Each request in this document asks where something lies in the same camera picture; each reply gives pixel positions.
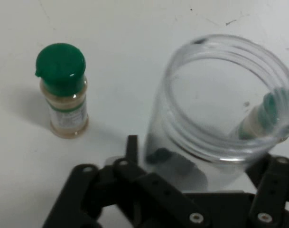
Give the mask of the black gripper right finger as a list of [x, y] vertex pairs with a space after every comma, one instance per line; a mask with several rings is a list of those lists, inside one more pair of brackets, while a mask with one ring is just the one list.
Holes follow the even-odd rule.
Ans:
[[289, 159], [267, 154], [246, 171], [257, 188], [249, 211], [251, 228], [289, 228]]

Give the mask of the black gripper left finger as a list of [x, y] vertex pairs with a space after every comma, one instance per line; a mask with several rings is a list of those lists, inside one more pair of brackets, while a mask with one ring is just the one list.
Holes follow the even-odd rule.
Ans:
[[47, 219], [46, 228], [98, 228], [104, 207], [116, 205], [135, 228], [209, 228], [209, 214], [155, 173], [138, 165], [138, 138], [102, 169], [75, 166]]

